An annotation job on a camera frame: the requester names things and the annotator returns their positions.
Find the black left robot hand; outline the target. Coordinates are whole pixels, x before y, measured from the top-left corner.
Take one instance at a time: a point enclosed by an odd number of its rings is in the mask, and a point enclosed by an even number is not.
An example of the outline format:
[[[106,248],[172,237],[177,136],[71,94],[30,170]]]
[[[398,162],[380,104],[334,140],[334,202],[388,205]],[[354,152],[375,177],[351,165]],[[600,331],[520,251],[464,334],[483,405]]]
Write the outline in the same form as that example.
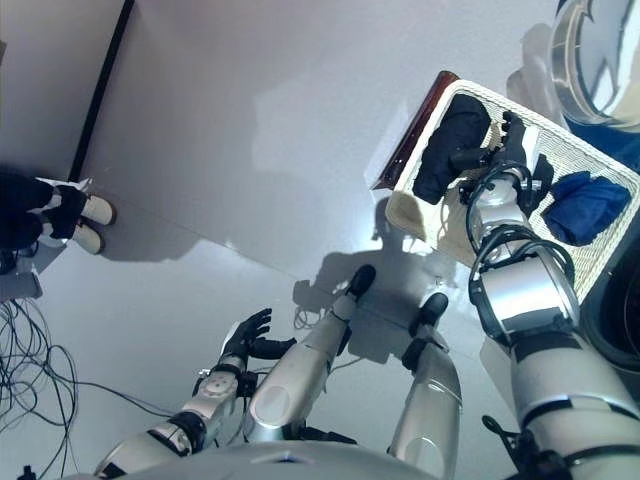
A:
[[[249,358],[281,359],[297,343],[297,340],[295,338],[268,339],[266,334],[271,329],[271,320],[272,309],[265,308],[240,322],[225,341],[219,364],[228,363],[230,358],[238,359],[244,366],[248,365]]]

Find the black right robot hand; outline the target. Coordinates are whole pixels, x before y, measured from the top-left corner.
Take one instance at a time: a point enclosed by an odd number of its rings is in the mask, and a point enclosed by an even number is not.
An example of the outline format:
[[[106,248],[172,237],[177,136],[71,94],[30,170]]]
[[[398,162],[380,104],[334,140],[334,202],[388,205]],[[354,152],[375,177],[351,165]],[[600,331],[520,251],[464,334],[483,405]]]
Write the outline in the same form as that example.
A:
[[[506,110],[502,114],[498,145],[459,150],[449,158],[449,164],[458,171],[489,168],[508,162],[525,165],[526,153],[522,146],[525,132],[522,119],[511,110]]]

